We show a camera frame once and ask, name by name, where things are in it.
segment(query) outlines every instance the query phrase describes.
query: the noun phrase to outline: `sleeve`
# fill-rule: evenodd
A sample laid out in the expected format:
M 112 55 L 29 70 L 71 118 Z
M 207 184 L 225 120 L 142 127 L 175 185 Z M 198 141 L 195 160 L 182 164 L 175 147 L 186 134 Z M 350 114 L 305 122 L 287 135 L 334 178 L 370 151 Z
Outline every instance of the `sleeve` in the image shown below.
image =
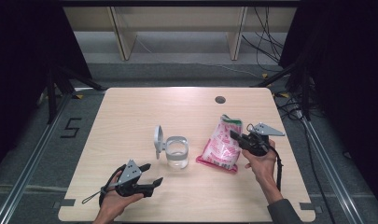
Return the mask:
M 276 203 L 268 205 L 267 208 L 275 224 L 302 223 L 288 199 L 279 200 Z

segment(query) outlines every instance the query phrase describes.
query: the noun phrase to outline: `human hand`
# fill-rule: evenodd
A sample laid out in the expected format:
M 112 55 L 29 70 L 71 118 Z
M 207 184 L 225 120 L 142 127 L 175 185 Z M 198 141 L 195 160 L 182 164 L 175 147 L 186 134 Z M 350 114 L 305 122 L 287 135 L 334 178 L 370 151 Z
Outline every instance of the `human hand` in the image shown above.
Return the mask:
M 275 142 L 273 140 L 270 139 L 269 144 L 271 147 L 275 148 Z M 274 203 L 283 199 L 273 179 L 276 154 L 272 150 L 269 150 L 264 156 L 257 157 L 245 149 L 242 150 L 242 154 L 249 160 L 245 168 L 252 168 L 268 203 Z
M 116 183 L 118 177 L 121 175 L 122 171 L 118 172 L 112 179 L 111 183 Z M 131 203 L 137 202 L 142 199 L 144 195 L 142 193 L 134 194 L 129 197 L 119 196 L 114 188 L 109 188 L 104 200 L 101 204 L 101 209 L 99 210 L 98 216 L 93 221 L 94 224 L 106 224 L 112 223 L 113 220 L 120 216 L 124 209 Z

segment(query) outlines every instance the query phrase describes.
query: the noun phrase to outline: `pink bag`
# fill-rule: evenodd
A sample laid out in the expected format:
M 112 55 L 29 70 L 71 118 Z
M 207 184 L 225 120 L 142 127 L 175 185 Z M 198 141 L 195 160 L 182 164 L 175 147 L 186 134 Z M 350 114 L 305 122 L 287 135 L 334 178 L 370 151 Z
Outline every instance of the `pink bag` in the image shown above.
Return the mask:
M 235 163 L 241 149 L 238 142 L 230 137 L 230 130 L 241 134 L 242 122 L 239 119 L 230 119 L 227 115 L 222 115 L 203 149 L 203 154 L 197 157 L 196 162 L 236 173 L 238 167 Z

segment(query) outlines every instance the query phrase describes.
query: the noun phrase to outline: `wooden table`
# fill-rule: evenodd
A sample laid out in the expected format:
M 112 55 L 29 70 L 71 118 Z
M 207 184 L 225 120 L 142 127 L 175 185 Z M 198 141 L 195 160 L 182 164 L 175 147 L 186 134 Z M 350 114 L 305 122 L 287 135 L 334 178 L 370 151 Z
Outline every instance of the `wooden table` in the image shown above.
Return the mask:
M 224 104 L 215 98 L 223 96 Z M 105 184 L 122 164 L 133 159 L 138 166 L 151 163 L 138 184 L 164 177 L 151 198 L 133 203 L 116 221 L 127 222 L 258 222 L 271 221 L 267 202 L 251 170 L 238 159 L 235 175 L 195 161 L 202 154 L 222 114 L 248 123 L 263 122 L 285 132 L 272 95 L 263 88 L 112 88 L 109 89 L 93 123 L 75 174 L 65 195 L 76 200 L 62 206 L 62 221 L 91 221 L 98 210 L 98 197 L 81 201 Z M 189 165 L 173 170 L 165 152 L 156 159 L 154 131 L 163 129 L 164 140 L 173 135 L 189 141 Z M 313 221 L 310 203 L 287 136 L 273 136 L 284 164 L 282 193 L 290 199 L 303 221 Z

